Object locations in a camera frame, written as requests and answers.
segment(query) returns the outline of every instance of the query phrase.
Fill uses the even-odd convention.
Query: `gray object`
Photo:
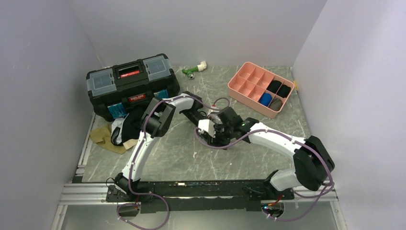
[[[282,107],[282,100],[279,98],[275,98],[271,101],[271,104],[269,105],[269,108],[273,111],[279,111]]]
[[[91,91],[93,96],[99,96],[117,90],[112,69],[105,69],[89,74],[89,79],[86,80],[86,84],[88,91]]]
[[[150,59],[143,60],[145,70],[148,73],[148,79],[150,81],[164,78],[170,75],[169,69],[171,68],[169,60],[163,56],[152,57]]]

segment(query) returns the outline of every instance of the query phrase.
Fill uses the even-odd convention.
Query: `floor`
[[[228,97],[227,83],[240,66],[208,66],[195,75],[194,80],[186,79],[182,68],[173,67],[181,91],[190,91],[207,104],[219,97]],[[290,68],[264,67],[289,80]],[[219,102],[218,107],[226,103]],[[310,135],[305,115],[294,90],[282,111],[269,119],[251,108],[231,100],[231,106],[243,119],[253,117],[281,132],[297,136]],[[107,124],[96,117],[94,128]],[[291,162],[279,153],[262,146],[240,142],[228,150],[213,150],[199,144],[192,134],[193,124],[183,115],[175,115],[167,134],[156,144],[143,170],[141,180],[224,180],[266,178],[276,169],[286,169]],[[102,149],[92,144],[83,182],[104,182],[116,176],[128,162],[132,149],[123,155]]]

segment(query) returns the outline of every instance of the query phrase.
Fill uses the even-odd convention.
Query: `cloth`
[[[125,118],[117,118],[113,121],[112,123],[112,138],[111,142],[115,146],[122,146],[123,142],[121,140],[121,135],[123,132],[123,123],[124,123]]]
[[[141,131],[141,118],[145,110],[135,108],[125,118],[117,118],[112,123],[111,143],[115,146],[124,146],[130,149],[136,145]]]
[[[267,90],[272,93],[276,93],[278,91],[278,89],[281,87],[281,85],[282,85],[282,82],[280,82],[278,80],[273,80],[267,87]]]
[[[282,85],[280,89],[276,92],[276,95],[286,98],[291,92],[291,88],[287,85]]]
[[[127,150],[124,146],[113,145],[113,143],[111,142],[111,134],[112,128],[111,125],[108,124],[106,126],[92,130],[90,132],[90,139],[98,146],[106,150],[110,150],[118,154],[124,154]]]
[[[130,149],[132,146],[135,146],[138,143],[138,140],[130,139],[123,143],[123,146],[126,150]]]
[[[269,108],[273,111],[279,111],[282,107],[282,100],[279,98],[275,98],[272,100],[271,105],[269,106]]]

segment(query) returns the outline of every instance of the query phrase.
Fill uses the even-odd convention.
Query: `toolbox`
[[[146,109],[155,96],[169,98],[180,91],[165,54],[91,71],[86,83],[95,114],[108,122],[137,107]]]

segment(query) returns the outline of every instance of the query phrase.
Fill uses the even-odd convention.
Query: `white wall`
[[[68,0],[105,65],[289,65],[326,0]]]
[[[75,172],[100,64],[65,0],[0,1],[0,229],[46,230]]]
[[[293,66],[349,229],[406,229],[406,2],[328,0]]]

